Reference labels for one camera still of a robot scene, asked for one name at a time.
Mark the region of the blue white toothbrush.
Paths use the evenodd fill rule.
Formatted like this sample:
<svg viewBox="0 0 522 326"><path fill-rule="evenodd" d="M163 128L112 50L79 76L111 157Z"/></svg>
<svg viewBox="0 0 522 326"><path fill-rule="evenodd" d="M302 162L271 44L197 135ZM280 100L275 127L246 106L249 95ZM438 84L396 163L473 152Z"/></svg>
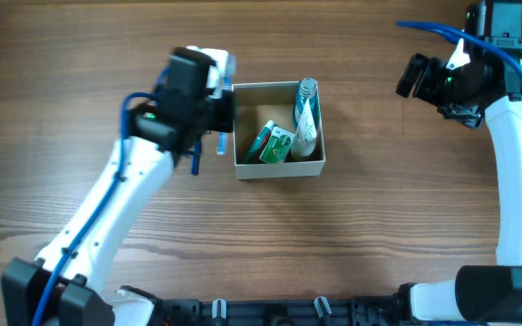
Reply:
<svg viewBox="0 0 522 326"><path fill-rule="evenodd" d="M224 90L231 90L231 78L225 77L224 78ZM219 156L224 156L227 151L227 134L226 132L219 132L218 133L218 139L217 139L217 154Z"/></svg>

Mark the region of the blue disposable razor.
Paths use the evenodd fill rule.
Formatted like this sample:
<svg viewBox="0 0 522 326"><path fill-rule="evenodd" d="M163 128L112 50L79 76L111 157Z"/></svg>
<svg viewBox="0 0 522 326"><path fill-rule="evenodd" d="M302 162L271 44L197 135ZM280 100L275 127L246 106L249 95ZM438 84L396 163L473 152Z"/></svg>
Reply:
<svg viewBox="0 0 522 326"><path fill-rule="evenodd" d="M191 174L197 176L199 173L200 158L202 155L202 140L197 139L192 151Z"/></svg>

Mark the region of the red green toothpaste tube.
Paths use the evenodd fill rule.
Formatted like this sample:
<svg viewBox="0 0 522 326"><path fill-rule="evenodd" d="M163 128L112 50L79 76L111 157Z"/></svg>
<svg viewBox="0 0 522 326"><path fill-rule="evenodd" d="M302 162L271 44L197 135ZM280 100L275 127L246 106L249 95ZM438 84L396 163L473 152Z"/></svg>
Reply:
<svg viewBox="0 0 522 326"><path fill-rule="evenodd" d="M243 159L244 164L250 164L255 160L257 153L268 142L275 125L276 124L272 120L269 120L265 124L265 126L258 132L252 145L250 146L248 152L246 153Z"/></svg>

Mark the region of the green white soap box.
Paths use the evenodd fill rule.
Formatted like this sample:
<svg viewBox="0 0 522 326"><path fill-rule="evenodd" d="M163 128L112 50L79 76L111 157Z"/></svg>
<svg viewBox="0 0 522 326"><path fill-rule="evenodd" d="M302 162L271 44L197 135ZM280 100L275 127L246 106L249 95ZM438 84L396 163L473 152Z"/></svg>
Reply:
<svg viewBox="0 0 522 326"><path fill-rule="evenodd" d="M295 134L280 127L273 127L259 159L266 164L281 164L286 161Z"/></svg>

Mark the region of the white cream tube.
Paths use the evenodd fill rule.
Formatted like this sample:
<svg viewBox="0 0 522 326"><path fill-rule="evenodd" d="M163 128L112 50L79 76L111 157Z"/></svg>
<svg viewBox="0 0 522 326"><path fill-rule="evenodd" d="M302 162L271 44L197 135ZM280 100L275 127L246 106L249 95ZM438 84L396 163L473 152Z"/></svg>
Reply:
<svg viewBox="0 0 522 326"><path fill-rule="evenodd" d="M308 160L314 153L317 142L317 127L315 126L311 102L306 100L304 109L295 131L291 147L291 155L295 161Z"/></svg>

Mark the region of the teal mouthwash bottle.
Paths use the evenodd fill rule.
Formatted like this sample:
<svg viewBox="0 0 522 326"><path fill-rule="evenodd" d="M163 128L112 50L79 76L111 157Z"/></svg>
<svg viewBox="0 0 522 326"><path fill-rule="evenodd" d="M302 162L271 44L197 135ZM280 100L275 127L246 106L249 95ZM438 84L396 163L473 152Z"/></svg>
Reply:
<svg viewBox="0 0 522 326"><path fill-rule="evenodd" d="M293 124L296 129L304 111L305 103L309 101L310 109L314 118L314 122L320 122L320 109L318 101L318 85L317 80L311 77L302 79L298 83L295 95L295 104L293 108Z"/></svg>

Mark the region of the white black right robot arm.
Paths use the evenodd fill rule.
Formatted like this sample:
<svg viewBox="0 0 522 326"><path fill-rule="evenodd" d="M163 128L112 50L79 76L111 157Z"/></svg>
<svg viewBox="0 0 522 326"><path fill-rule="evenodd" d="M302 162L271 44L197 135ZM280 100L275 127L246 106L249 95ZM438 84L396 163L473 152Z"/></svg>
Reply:
<svg viewBox="0 0 522 326"><path fill-rule="evenodd" d="M404 284L387 315L419 325L522 323L522 3L480 1L465 26L410 22L455 47L447 62L414 54L396 91L433 105L447 120L486 126L498 173L496 262L465 265L438 283Z"/></svg>

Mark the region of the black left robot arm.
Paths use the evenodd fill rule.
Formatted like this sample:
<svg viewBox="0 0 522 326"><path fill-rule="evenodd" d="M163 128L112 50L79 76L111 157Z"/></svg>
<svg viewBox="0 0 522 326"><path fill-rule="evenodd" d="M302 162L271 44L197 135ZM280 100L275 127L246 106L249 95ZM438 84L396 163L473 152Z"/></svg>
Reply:
<svg viewBox="0 0 522 326"><path fill-rule="evenodd" d="M202 137L229 133L235 57L178 47L149 92L121 102L109 160L72 219L30 262L12 260L1 276L10 325L157 325L160 301L129 287L103 294L113 258L140 211L183 157L199 161Z"/></svg>

